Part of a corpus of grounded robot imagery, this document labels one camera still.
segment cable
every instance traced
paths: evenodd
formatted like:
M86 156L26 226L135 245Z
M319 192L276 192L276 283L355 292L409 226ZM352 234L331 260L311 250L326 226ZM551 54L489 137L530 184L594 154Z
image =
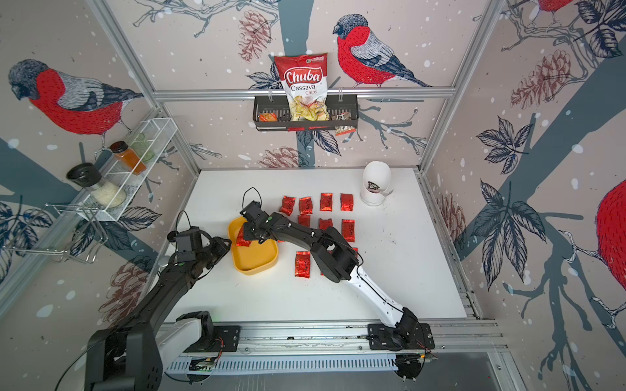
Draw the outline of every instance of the cable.
M245 200L245 195L248 193L248 191L250 191L250 190L252 190L252 189L254 189L254 191L256 191L256 192L257 192L257 194L259 195L259 203L260 203L259 208L263 206L263 199L261 198L261 193L259 193L259 191L257 190L257 188L256 188L256 187L251 187L251 188L249 188L248 190L246 190L246 191L244 192L244 196L243 196L243 197L241 197L241 209L242 209L242 210L244 209L244 200Z

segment tree branch illustration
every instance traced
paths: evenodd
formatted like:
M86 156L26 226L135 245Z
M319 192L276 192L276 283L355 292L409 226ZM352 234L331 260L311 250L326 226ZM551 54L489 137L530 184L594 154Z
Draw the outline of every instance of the tree branch illustration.
M157 21L159 13L163 14L181 14L188 15L191 18L195 18L199 21L203 21L202 28L193 36L198 38L203 34L211 22L211 18L229 9L235 8L241 11L244 7L252 7L263 11L272 16L271 20L268 20L268 28L271 29L273 25L279 20L278 5L274 1L249 1L249 0L214 0L213 5L208 4L187 4L184 0L135 0L137 4L141 4L149 8L143 15L139 17L134 23L134 27L139 27L141 24L149 19L152 23Z

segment yellow plastic container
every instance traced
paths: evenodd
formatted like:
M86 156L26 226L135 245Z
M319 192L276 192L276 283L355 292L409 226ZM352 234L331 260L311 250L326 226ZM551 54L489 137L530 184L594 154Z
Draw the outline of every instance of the yellow plastic container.
M258 241L253 241L249 247L237 246L237 235L245 222L244 217L234 219L228 226L228 237L233 243L230 253L233 255L235 269L249 276L276 265L278 245L275 240L268 239L262 245L259 245Z

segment black lid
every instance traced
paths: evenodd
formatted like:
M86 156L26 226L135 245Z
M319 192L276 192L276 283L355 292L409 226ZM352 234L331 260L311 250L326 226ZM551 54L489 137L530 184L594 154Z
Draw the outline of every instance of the black lid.
M126 144L124 141L118 141L117 143L111 144L109 148L113 153L120 153L128 149L128 144Z
M89 187L98 183L102 179L102 174L92 163L83 163L72 167L65 175L65 178L80 187Z

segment red bird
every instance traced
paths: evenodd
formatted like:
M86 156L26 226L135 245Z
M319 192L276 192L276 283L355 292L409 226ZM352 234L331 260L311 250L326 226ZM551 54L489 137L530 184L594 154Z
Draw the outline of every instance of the red bird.
M130 89L55 71L33 59L15 64L9 71L9 83L17 99L29 98L66 131L100 135L103 147L105 132L121 122L124 107L131 100L143 97Z
M600 202L596 216L597 251L583 250L574 244L571 233L560 232L570 239L574 251L567 262L573 262L578 251L597 258L604 262L617 282L626 289L626 180L609 191ZM615 317L626 310L626 303L610 310L601 299L592 297L591 300L600 304L611 317L611 323L605 326L615 328Z
M363 15L341 17L332 30L338 34L337 58L339 66L356 84L376 84L389 80L409 80L422 87L431 87L415 78L413 72L400 63L393 50L382 43L367 26Z

